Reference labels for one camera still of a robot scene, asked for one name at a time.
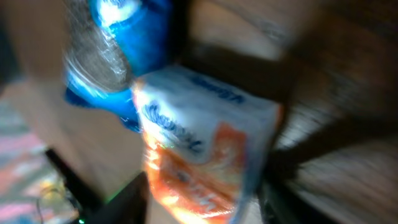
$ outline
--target plastic wrapper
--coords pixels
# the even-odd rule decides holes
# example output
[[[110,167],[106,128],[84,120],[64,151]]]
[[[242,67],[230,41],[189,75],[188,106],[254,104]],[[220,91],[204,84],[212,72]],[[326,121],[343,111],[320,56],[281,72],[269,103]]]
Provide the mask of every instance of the plastic wrapper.
[[[134,103],[155,199],[182,223],[237,223],[280,105],[179,66],[138,79]]]
[[[171,0],[89,0],[98,27],[119,44],[135,76],[165,67]]]
[[[66,100],[84,108],[115,113],[123,124],[138,131],[130,87],[134,75],[115,39],[98,27],[89,0],[65,0],[70,24],[66,50]]]

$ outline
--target snack package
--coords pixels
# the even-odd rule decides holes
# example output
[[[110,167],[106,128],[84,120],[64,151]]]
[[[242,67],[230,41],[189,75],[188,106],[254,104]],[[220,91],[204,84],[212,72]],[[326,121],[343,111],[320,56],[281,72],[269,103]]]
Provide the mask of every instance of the snack package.
[[[144,75],[133,95],[155,199],[182,223],[237,223],[280,105],[179,66]]]

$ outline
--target wooden surface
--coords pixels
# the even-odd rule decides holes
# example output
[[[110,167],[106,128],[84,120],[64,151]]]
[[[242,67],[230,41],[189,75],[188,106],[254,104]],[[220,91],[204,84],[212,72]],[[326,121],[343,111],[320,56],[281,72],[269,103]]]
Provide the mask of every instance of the wooden surface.
[[[62,4],[18,2],[5,2],[14,48],[26,74],[44,81],[7,95],[40,137],[108,197],[141,167],[141,140],[109,113],[62,101]],[[269,164],[340,223],[398,222],[396,6],[195,0],[189,7],[182,62],[286,106]]]

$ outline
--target packaged food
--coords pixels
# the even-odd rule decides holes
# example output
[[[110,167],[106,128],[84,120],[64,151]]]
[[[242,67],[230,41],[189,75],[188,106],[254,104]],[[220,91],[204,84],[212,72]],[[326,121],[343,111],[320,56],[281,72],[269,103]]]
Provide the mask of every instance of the packaged food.
[[[182,223],[239,221],[280,105],[180,66],[144,75],[133,95],[155,199]]]

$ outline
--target printed logo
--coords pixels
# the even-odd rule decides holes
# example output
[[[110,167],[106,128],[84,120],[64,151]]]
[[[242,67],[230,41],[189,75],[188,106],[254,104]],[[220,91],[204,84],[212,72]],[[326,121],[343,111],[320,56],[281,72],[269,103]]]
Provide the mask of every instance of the printed logo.
[[[225,89],[225,88],[216,86],[215,84],[212,84],[212,83],[206,81],[202,77],[195,76],[192,78],[192,82],[195,85],[201,86],[202,88],[204,88],[208,91],[216,93],[218,95],[218,97],[221,99],[236,102],[238,104],[244,103],[244,101],[245,101],[243,96],[238,95],[229,89]]]
[[[160,106],[156,101],[151,101],[149,105],[145,105],[142,108],[142,113],[149,120],[161,127],[163,130],[168,132],[163,132],[168,140],[173,142],[175,146],[181,149],[189,149],[190,152],[197,155],[203,152],[203,142],[195,139],[195,135],[188,131],[186,128],[182,127],[170,118],[160,115]]]

